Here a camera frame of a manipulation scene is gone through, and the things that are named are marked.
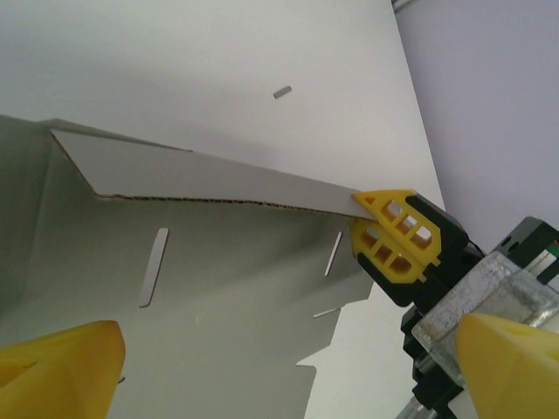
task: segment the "yellow object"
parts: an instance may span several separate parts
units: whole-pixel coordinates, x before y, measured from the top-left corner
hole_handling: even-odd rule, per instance
[[[480,419],[559,417],[558,334],[472,313],[456,353]]]
[[[396,189],[353,195],[376,219],[350,221],[354,256],[365,255],[392,284],[425,282],[425,268],[440,264],[440,228],[406,202],[416,194],[412,189]]]
[[[0,348],[0,418],[105,418],[124,355],[115,321]]]

